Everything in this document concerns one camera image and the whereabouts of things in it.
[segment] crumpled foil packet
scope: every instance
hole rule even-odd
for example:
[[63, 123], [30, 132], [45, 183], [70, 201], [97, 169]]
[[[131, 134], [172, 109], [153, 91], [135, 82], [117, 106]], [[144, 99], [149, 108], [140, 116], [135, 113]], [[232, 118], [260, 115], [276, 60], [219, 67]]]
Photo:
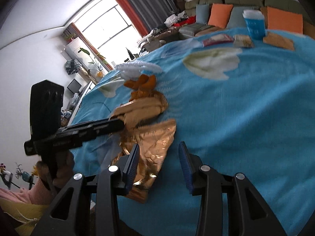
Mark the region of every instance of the crumpled foil packet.
[[135, 143], [138, 143], [140, 147], [137, 174], [133, 187], [126, 197], [145, 203], [149, 189], [162, 167], [167, 150], [174, 141], [175, 131], [176, 121], [169, 119], [131, 131], [125, 130], [121, 134], [122, 152], [112, 160], [111, 165], [116, 164], [121, 156], [129, 154]]
[[153, 90], [151, 97], [139, 98], [116, 108], [112, 118], [118, 118], [125, 123], [125, 127], [131, 130], [137, 126], [147, 124], [149, 119], [156, 118], [164, 112], [168, 103], [164, 95]]

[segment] curtain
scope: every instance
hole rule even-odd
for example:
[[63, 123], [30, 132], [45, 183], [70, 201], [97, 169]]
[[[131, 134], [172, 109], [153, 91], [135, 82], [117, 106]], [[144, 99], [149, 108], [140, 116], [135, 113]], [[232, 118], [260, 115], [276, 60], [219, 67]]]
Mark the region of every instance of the curtain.
[[170, 15], [177, 11], [174, 0], [125, 0], [124, 2], [133, 9], [148, 32], [163, 24]]
[[102, 66], [107, 71], [112, 71], [113, 67], [105, 60], [105, 58], [98, 52], [98, 50], [89, 42], [88, 39], [82, 34], [82, 32], [77, 28], [74, 23], [71, 23], [67, 29], [63, 32], [65, 36], [70, 34], [75, 34], [76, 37], [79, 37], [83, 43], [90, 49], [93, 55], [98, 59]]
[[126, 13], [128, 18], [131, 20], [132, 25], [138, 31], [138, 33], [144, 37], [149, 33], [149, 29], [142, 23], [143, 19], [140, 18], [130, 5], [128, 0], [115, 0], [119, 6]]

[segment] computer screen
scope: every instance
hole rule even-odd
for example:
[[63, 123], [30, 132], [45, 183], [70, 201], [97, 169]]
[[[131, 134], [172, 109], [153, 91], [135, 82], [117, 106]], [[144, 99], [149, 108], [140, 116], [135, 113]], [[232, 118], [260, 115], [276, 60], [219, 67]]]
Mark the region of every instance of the computer screen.
[[78, 93], [82, 85], [78, 83], [76, 79], [73, 79], [72, 82], [68, 85], [68, 90], [70, 90], [73, 94]]

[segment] metal bolt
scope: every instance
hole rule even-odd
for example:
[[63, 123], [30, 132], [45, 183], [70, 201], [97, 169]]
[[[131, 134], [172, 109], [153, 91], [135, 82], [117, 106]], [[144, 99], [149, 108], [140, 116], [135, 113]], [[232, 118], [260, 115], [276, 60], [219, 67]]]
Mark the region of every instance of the metal bolt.
[[245, 179], [245, 175], [242, 174], [242, 173], [237, 173], [236, 174], [236, 178], [239, 179], [239, 180], [243, 180], [243, 179]]
[[210, 170], [210, 167], [209, 167], [208, 165], [202, 165], [202, 166], [200, 167], [200, 169], [201, 169], [202, 171], [204, 171], [204, 172], [207, 172], [207, 171]]
[[108, 170], [109, 170], [110, 172], [115, 172], [115, 171], [118, 170], [118, 166], [112, 165], [112, 166], [110, 166], [110, 167], [108, 168]]
[[73, 176], [74, 180], [79, 180], [82, 178], [82, 174], [81, 173], [77, 173]]

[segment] green leaf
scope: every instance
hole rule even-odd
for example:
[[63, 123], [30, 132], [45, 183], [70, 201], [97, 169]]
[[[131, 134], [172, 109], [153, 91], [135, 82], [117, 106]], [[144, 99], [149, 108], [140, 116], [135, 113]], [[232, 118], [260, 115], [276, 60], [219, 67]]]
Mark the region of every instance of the green leaf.
[[89, 51], [87, 51], [86, 49], [84, 49], [84, 48], [80, 48], [80, 50], [81, 50], [81, 51], [83, 51], [84, 53], [86, 53], [86, 54], [88, 54], [88, 55], [90, 56]]

